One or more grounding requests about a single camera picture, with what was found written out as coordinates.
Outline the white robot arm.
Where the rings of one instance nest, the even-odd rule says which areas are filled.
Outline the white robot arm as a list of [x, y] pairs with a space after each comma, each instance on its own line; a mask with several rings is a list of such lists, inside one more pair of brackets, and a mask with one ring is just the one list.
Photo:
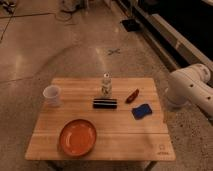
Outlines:
[[191, 102], [213, 117], [213, 88], [208, 85], [210, 78], [211, 72], [203, 64], [193, 64], [171, 72], [165, 90], [167, 102], [173, 108]]

